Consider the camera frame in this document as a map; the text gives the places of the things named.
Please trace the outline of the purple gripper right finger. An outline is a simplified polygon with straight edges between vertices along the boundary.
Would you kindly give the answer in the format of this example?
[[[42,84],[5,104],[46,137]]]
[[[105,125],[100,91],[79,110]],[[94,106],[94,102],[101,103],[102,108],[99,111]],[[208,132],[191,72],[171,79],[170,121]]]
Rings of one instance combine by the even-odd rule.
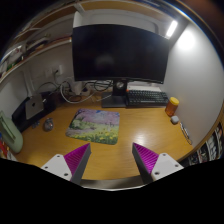
[[[132,145],[132,154],[144,184],[149,184],[183,169],[183,166],[167,153],[157,154],[137,143]]]

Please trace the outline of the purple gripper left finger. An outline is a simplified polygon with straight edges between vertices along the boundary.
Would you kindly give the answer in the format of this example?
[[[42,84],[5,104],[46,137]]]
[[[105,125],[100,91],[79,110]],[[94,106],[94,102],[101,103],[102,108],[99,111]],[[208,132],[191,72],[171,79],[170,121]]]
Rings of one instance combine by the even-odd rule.
[[[79,185],[90,155],[90,144],[86,144],[66,155],[56,154],[42,169]]]

